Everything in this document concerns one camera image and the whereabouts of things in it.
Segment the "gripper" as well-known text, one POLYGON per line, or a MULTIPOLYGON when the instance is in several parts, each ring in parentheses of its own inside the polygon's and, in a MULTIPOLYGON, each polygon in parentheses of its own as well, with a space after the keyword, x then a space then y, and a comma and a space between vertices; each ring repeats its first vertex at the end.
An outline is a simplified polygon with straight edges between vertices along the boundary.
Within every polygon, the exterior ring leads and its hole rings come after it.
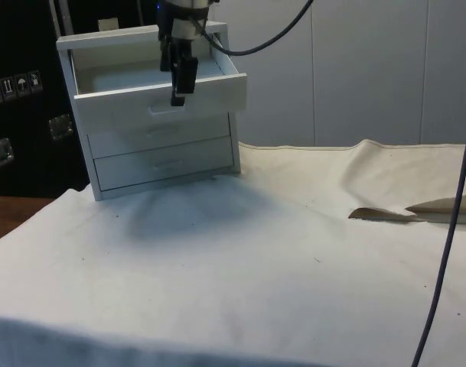
POLYGON ((190 1, 158 1, 157 4, 160 71, 171 71, 171 106, 174 107, 184 106, 184 95, 194 92, 197 76, 198 59, 192 55, 186 27, 180 24, 185 21, 190 9, 190 1), (173 35, 175 20, 178 20, 179 25, 176 35, 173 35))

